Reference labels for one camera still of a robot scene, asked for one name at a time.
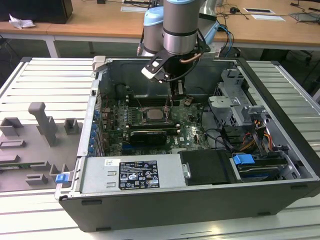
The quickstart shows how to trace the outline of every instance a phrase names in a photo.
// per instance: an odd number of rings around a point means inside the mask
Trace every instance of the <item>chip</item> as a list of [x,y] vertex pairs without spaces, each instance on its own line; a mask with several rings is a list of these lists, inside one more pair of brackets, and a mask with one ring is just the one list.
[[146,121],[163,121],[165,120],[164,112],[161,108],[150,108],[146,110]]

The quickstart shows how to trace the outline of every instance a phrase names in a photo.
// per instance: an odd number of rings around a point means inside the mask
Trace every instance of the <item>side panel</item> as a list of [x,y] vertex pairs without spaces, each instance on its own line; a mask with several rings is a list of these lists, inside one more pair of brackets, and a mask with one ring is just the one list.
[[95,232],[275,215],[317,185],[74,198],[59,203],[82,231]]

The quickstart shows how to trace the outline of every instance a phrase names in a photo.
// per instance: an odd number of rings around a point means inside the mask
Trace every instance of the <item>desk leg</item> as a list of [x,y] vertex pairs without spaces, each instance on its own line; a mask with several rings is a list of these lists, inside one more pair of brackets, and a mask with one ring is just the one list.
[[89,44],[89,50],[91,54],[95,53],[95,49],[94,49],[94,44],[92,43],[92,41],[88,41]]
[[55,38],[53,36],[46,36],[45,38],[46,46],[49,50],[51,58],[60,58],[60,53],[58,48],[56,47]]

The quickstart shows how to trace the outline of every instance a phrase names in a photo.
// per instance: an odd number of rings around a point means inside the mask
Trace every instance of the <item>wooden desk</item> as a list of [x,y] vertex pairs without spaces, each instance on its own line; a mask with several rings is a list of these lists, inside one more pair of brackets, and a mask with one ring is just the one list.
[[[235,4],[241,13],[247,14],[243,8],[270,9],[275,14],[288,15],[291,13],[301,13],[302,10],[291,6],[292,0],[228,0],[229,4]],[[308,8],[320,9],[320,3],[300,1],[300,7],[305,8],[306,12],[311,12]],[[218,7],[217,12],[229,11],[230,6]],[[282,16],[285,21],[256,20],[251,15],[228,15],[226,20],[228,29],[233,33],[235,46],[251,48],[254,45],[274,45],[271,48],[281,49],[292,47],[320,47],[320,25],[316,23],[306,24],[297,23],[291,16]],[[225,24],[222,17],[218,17],[221,24]]]
[[[36,23],[34,28],[19,30],[7,22],[0,22],[0,34],[11,39],[41,39],[46,41],[51,57],[59,57],[55,41],[118,42],[138,43],[143,30],[144,13],[121,12],[121,0],[97,4],[95,0],[72,0],[73,13],[67,24]],[[271,9],[276,15],[301,12],[290,6],[293,0],[228,0],[243,8]],[[320,8],[320,3],[300,1],[300,6]],[[217,8],[217,12],[230,7]],[[285,21],[255,20],[251,15],[229,15],[227,26],[234,34],[234,47],[268,48],[288,50],[320,51],[320,26],[318,24],[297,23],[290,16]],[[220,48],[226,41],[226,34],[218,32],[214,44]]]
[[124,12],[121,0],[97,4],[96,1],[72,0],[73,13],[66,24],[51,24],[49,35],[140,38],[143,12]]

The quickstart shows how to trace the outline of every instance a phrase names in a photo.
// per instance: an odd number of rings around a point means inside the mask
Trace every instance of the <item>power supply label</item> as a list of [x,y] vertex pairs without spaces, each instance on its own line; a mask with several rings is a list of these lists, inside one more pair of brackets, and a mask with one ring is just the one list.
[[119,188],[121,190],[159,188],[157,161],[120,162]]

